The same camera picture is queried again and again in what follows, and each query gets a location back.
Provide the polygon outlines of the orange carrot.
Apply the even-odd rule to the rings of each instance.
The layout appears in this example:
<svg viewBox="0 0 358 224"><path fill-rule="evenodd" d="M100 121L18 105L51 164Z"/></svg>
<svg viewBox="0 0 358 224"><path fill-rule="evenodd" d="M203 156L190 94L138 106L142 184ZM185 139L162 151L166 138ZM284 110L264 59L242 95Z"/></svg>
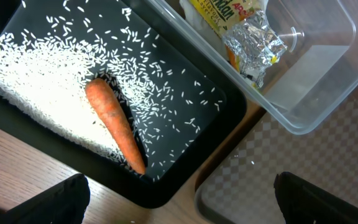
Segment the orange carrot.
<svg viewBox="0 0 358 224"><path fill-rule="evenodd" d="M85 94L99 119L115 140L127 163L135 172L144 175L146 168L142 154L112 88L103 79L96 78L86 84Z"/></svg>

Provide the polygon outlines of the white rice pile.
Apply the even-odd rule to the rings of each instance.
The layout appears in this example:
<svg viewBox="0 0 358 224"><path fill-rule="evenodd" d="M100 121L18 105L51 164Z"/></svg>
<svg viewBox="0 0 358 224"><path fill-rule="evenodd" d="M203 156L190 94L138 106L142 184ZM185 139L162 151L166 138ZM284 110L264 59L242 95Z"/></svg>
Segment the white rice pile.
<svg viewBox="0 0 358 224"><path fill-rule="evenodd" d="M226 104L224 92L124 1L20 1L0 34L0 95L42 126L132 172L85 95L114 91L159 180Z"/></svg>

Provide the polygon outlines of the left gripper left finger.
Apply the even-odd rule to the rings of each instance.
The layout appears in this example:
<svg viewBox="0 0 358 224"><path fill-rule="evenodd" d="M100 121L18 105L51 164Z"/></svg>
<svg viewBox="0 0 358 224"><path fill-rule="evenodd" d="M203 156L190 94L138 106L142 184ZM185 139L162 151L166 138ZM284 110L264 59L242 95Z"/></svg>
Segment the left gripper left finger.
<svg viewBox="0 0 358 224"><path fill-rule="evenodd" d="M0 224L82 224L90 203L84 174L75 174L0 215Z"/></svg>

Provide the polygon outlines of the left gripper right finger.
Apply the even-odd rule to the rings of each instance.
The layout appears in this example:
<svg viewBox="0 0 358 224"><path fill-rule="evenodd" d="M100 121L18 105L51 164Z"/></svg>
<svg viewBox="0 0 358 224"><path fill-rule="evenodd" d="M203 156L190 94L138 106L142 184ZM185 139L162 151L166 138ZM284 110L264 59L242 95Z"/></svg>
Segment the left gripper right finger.
<svg viewBox="0 0 358 224"><path fill-rule="evenodd" d="M358 208L290 172L276 175L275 197L285 223L358 224Z"/></svg>

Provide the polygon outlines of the foil snack wrapper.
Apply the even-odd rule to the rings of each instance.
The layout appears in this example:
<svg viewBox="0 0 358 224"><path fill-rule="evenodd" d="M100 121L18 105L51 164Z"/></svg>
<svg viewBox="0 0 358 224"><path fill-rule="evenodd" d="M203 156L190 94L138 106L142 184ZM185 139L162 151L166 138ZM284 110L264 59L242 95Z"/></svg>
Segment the foil snack wrapper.
<svg viewBox="0 0 358 224"><path fill-rule="evenodd" d="M190 0L190 4L222 40L230 64L255 88L265 71L287 51L270 27L261 0Z"/></svg>

